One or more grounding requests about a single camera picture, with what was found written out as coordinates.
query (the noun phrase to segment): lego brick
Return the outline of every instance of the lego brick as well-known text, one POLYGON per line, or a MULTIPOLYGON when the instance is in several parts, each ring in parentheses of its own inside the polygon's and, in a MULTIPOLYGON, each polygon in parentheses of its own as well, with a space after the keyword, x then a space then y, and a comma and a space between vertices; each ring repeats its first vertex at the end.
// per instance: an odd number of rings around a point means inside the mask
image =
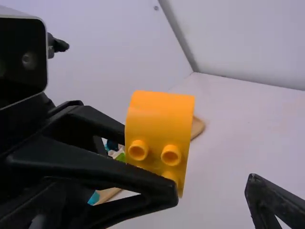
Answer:
POLYGON ((195 98, 136 91, 125 125, 126 162, 172 179, 183 195, 195 98))

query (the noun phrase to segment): wooden board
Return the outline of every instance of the wooden board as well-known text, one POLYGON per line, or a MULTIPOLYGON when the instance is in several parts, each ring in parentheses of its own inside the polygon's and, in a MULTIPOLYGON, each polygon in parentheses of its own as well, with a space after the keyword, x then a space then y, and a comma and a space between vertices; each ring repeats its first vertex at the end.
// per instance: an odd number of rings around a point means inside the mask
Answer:
POLYGON ((193 117, 191 141, 201 134, 205 129, 205 123, 196 116, 193 117))

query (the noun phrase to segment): white table surface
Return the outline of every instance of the white table surface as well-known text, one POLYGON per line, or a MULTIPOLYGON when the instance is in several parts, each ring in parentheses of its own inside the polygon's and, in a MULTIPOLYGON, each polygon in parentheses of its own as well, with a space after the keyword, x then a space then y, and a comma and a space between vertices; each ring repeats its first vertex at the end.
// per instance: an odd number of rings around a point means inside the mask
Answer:
POLYGON ((183 198, 113 228, 253 229, 244 197, 250 173, 305 198, 305 92, 201 73, 171 92, 195 95, 195 114, 207 124, 190 146, 183 198))

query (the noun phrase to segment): black plastic part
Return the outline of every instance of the black plastic part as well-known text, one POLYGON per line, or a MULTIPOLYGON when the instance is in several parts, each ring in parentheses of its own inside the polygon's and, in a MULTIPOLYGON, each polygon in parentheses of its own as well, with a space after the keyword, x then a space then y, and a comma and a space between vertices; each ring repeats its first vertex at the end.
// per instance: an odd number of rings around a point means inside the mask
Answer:
POLYGON ((0 229, 102 229, 178 204, 173 181, 107 156, 101 137, 124 145, 123 124, 81 101, 50 107, 1 146, 0 229), (110 187, 139 194, 87 204, 110 187))
POLYGON ((282 229, 275 216, 291 229, 305 228, 305 200, 259 175, 249 175, 245 196, 256 229, 282 229))

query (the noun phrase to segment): black cable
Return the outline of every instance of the black cable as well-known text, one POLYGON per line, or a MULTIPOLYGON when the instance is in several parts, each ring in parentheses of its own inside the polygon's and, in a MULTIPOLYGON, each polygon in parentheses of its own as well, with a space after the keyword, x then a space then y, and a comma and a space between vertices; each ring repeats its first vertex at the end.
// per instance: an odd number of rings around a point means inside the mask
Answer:
POLYGON ((70 45, 60 39, 53 37, 51 33, 48 33, 48 59, 54 57, 54 54, 57 52, 65 52, 69 49, 70 45))

